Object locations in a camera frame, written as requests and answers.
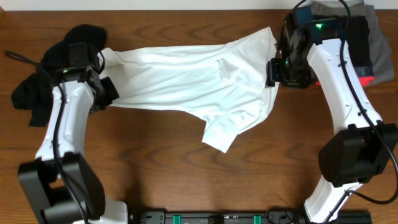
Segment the white t-shirt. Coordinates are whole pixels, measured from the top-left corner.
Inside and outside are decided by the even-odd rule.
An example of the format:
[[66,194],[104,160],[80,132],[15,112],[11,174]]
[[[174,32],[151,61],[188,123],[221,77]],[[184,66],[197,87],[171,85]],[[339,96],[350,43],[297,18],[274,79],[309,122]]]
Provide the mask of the white t-shirt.
[[273,109],[278,88],[266,87],[266,65],[275,43],[264,28],[221,45],[106,48],[101,78],[118,92],[113,106],[192,114],[206,123],[202,141],[226,152]]

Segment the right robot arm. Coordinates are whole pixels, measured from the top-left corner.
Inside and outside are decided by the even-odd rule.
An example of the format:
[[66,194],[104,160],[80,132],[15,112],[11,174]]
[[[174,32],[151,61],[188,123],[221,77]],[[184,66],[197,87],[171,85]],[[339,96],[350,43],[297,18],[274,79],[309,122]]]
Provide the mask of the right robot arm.
[[328,103],[333,138],[318,155],[322,176],[291,223],[371,223],[367,212],[341,213],[351,195],[388,162],[395,162],[397,126],[383,122],[369,102],[349,55],[348,24],[333,17],[315,19],[296,5],[286,16],[277,49],[267,63],[266,87],[307,88],[319,83]]

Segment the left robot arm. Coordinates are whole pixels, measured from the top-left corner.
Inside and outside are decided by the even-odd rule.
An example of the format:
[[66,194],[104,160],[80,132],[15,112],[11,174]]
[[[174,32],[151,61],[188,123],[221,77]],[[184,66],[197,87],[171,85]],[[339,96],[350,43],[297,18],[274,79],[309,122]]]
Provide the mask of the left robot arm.
[[106,198],[84,156],[88,115],[118,98],[105,61],[84,42],[68,47],[68,63],[51,76],[53,106],[47,132],[31,162],[18,169],[20,185],[39,223],[128,223],[126,203]]

